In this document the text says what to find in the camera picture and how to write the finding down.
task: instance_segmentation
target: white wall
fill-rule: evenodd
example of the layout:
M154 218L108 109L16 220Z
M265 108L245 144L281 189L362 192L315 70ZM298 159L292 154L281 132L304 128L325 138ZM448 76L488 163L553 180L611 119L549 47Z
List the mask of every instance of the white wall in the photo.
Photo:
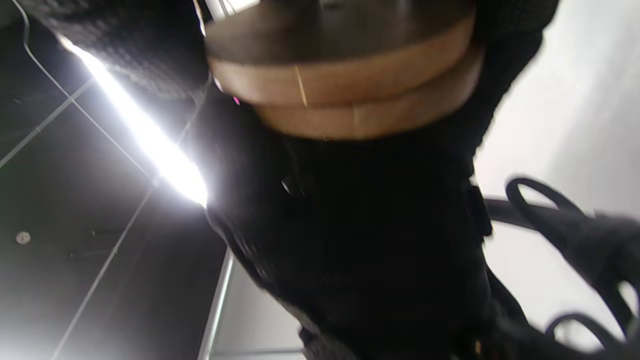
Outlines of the white wall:
M260 0L205 0L209 11L214 20L220 20L225 18L225 12L222 8L224 4L227 8L227 13L233 15L236 12L248 9L251 6L257 5Z
M640 218L639 20L637 0L561 2L543 49L502 102L477 156L485 194L504 194L505 180L525 173L586 210ZM497 225L485 253L533 324L582 311L620 333L602 301L537 234ZM234 271L216 351L298 347L296 328Z
M307 360L302 354L216 356L216 360Z

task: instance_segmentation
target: fluorescent light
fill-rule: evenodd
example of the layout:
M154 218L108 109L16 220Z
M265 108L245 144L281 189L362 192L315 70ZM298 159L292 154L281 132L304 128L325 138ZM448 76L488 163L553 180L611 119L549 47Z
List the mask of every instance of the fluorescent light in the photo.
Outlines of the fluorescent light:
M198 22L200 23L200 31L202 31L202 36L207 37L207 32L204 27L204 20L202 20L202 9L200 9L200 4L198 4L198 0L193 0L193 7L196 9L196 16L198 16Z
M156 123L133 101L93 55L62 39L63 45L78 55L113 106L129 126L142 149L178 192L207 207L207 187L196 165L174 144Z

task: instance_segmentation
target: wooden disc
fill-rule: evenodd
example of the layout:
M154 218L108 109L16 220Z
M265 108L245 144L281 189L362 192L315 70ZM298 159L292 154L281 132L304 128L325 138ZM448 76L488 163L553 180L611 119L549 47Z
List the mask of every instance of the wooden disc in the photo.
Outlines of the wooden disc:
M266 1L210 25L209 64L222 90L252 104L302 106L397 95L457 63L474 26L471 0L319 4Z
M404 94L330 108L254 106L269 127L325 140L365 140L409 131L459 109L476 87L484 51L471 47L450 71Z

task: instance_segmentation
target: ceiling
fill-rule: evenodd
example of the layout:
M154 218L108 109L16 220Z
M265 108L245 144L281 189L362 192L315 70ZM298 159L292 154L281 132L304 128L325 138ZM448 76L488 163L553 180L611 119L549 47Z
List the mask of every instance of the ceiling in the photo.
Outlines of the ceiling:
M86 112L51 115L67 98L23 49L23 28L0 28L0 159L52 120L0 167L0 359L13 360L51 358L155 176L84 65L32 21L34 56ZM126 86L177 139L193 102ZM195 359L224 254L202 209L160 182L58 359Z

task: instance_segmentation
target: black fabric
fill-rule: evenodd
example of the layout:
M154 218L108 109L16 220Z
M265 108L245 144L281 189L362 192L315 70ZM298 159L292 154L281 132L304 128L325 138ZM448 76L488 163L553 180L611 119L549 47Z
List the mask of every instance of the black fabric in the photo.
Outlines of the black fabric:
M19 3L49 29L162 97L188 97L209 77L191 0Z
M22 0L50 28L165 95L205 81L202 39L190 2L180 1ZM306 355L448 359L461 334L491 320L488 227L469 196L472 158L556 3L478 0L486 58L475 92L410 133L291 138L262 126L250 106L209 92L190 134L209 220L252 279L300 320Z
M558 210L529 205L520 185L541 193ZM640 288L638 221L601 214L595 218L588 217L557 190L533 179L515 178L507 185L506 192L511 211L518 213L558 249L605 300L622 331L627 334L633 316L620 296L618 285L621 281L628 281L635 288Z
M211 116L193 133L210 217L229 227L256 283L309 327L305 344L338 340L363 359L444 359L458 333L488 319L474 223L483 214L467 202L468 177L493 109L540 42L534 33L490 44L460 111L367 142L283 136L250 106L210 95Z

